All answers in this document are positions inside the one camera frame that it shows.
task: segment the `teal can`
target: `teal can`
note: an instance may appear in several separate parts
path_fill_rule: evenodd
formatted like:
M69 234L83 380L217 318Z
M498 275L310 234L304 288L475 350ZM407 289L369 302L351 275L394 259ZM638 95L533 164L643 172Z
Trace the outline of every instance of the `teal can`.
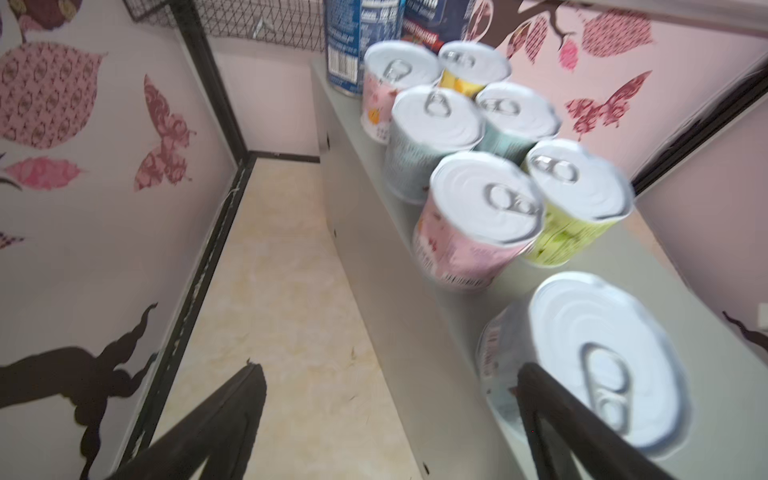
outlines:
M492 83L475 98L485 136L475 147L521 165L529 150L557 136L562 120L536 91L511 82Z

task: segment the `pink can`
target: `pink can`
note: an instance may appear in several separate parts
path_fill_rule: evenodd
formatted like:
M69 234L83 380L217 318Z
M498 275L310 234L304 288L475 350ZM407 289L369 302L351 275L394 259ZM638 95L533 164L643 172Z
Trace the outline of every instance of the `pink can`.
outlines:
M413 252L433 280L481 290L541 233L545 205L528 175L510 161L459 152L440 162L413 233Z
M436 85L442 68L434 53L399 40L375 43L366 52L364 62L360 122L373 140L386 144L397 94L417 85Z

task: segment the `yellow can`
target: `yellow can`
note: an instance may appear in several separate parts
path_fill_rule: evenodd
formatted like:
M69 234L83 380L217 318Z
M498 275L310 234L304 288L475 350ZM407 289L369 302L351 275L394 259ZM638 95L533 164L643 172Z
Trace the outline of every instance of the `yellow can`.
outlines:
M523 258L560 266L634 209L634 191L621 172L576 142L541 141L524 170L546 199L544 230Z
M438 55L444 68L440 86L474 98L486 85L503 81L512 74L504 56L482 43L450 41Z

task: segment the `floor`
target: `floor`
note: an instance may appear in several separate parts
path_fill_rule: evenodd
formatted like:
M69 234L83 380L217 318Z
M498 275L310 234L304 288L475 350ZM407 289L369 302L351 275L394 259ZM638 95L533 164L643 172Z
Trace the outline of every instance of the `floor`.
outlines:
M267 396L245 478L420 478L326 229L317 164L256 162L155 438L248 359Z

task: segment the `green can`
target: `green can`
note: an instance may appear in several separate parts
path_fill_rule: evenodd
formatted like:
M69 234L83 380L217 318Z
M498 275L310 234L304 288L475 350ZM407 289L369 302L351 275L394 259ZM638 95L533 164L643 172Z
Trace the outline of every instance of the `green can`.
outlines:
M553 139L561 119L549 101L523 85L492 83L475 98L485 118L485 136L475 150L487 151L520 166L537 142Z
M523 169L546 199L544 230L523 256L537 266L568 262L634 209L634 191L624 175L574 141L537 143Z

